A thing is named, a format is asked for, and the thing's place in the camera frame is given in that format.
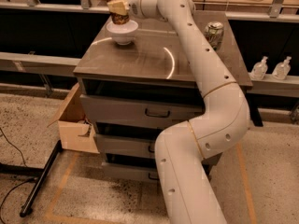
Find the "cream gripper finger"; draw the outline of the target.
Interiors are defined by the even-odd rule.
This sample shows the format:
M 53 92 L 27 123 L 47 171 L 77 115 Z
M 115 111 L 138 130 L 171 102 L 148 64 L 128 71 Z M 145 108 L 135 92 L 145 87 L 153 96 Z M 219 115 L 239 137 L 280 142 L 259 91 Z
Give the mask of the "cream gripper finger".
M 127 0 L 111 0 L 107 3 L 108 9 L 111 13 L 125 16 L 128 14 L 128 1 Z

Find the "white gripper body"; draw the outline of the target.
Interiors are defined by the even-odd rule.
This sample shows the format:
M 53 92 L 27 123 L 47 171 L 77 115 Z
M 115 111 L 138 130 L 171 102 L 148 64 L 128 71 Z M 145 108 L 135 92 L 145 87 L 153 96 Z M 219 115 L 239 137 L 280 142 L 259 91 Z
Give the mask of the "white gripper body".
M 158 0 L 128 0 L 130 13 L 139 19 L 157 19 L 162 15 L 159 11 Z

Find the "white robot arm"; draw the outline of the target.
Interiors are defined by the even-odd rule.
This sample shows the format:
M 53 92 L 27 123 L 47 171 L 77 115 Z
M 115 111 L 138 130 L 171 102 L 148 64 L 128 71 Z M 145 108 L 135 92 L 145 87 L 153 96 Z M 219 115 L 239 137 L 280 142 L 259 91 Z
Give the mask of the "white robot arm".
M 193 19 L 191 0 L 107 0 L 128 32 L 129 14 L 161 19 L 176 31 L 204 101 L 204 114 L 163 130 L 155 161 L 170 224 L 227 224 L 202 161 L 233 147 L 249 127 L 245 94 Z

